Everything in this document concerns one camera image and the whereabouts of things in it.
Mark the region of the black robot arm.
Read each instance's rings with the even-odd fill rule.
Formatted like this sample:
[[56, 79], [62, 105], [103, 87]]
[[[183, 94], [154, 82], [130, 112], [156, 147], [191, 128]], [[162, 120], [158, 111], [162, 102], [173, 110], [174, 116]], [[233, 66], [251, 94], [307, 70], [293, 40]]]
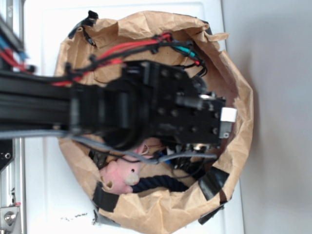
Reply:
[[105, 86], [60, 87], [15, 72], [0, 74], [1, 138], [94, 134], [116, 150], [156, 137], [175, 144], [219, 145], [237, 110], [206, 91], [201, 77], [142, 60], [129, 61]]

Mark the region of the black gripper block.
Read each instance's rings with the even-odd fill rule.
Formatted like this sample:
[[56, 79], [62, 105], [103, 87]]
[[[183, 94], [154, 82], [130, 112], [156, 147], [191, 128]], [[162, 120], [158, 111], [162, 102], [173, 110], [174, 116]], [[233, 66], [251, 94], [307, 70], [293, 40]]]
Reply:
[[174, 66], [129, 61], [122, 78], [136, 89], [143, 138], [175, 143], [219, 146], [230, 137], [237, 110], [224, 97], [207, 92], [201, 77], [190, 78]]

